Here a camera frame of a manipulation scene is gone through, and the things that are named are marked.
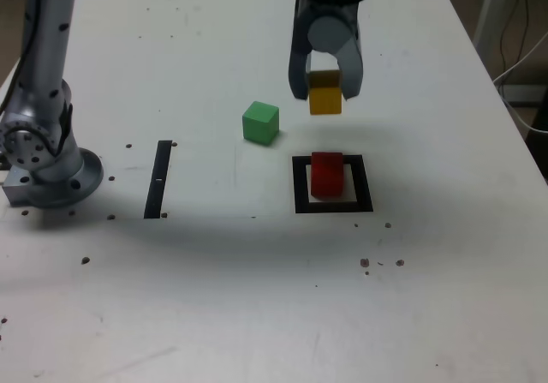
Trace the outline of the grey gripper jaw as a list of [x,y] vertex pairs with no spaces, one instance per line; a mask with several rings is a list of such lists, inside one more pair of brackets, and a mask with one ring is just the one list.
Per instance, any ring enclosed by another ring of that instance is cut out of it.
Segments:
[[296,99],[307,99],[307,59],[312,51],[308,39],[309,27],[313,21],[308,0],[295,0],[293,32],[289,55],[289,85]]
[[357,97],[363,81],[358,23],[330,15],[319,17],[310,26],[307,37],[314,51],[330,54],[337,60],[343,97]]

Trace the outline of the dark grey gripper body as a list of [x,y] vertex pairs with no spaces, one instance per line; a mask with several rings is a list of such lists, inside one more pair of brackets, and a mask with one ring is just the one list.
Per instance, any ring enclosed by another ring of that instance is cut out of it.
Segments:
[[313,36],[357,37],[357,4],[335,5],[314,2],[316,18],[313,22]]

